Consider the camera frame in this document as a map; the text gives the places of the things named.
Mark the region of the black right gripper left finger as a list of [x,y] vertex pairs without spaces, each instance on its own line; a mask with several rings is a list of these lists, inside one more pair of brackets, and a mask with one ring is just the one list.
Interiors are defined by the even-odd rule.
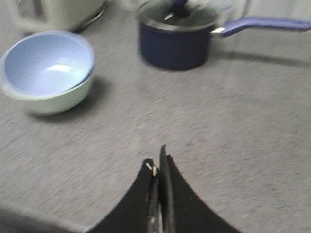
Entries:
[[159,176],[152,159],[145,159],[121,201],[87,233],[158,233]]

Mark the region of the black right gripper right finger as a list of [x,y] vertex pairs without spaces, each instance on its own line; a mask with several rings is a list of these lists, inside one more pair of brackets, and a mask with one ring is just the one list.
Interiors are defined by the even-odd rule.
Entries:
[[159,201],[165,233],[238,233],[193,191],[173,158],[160,149]]

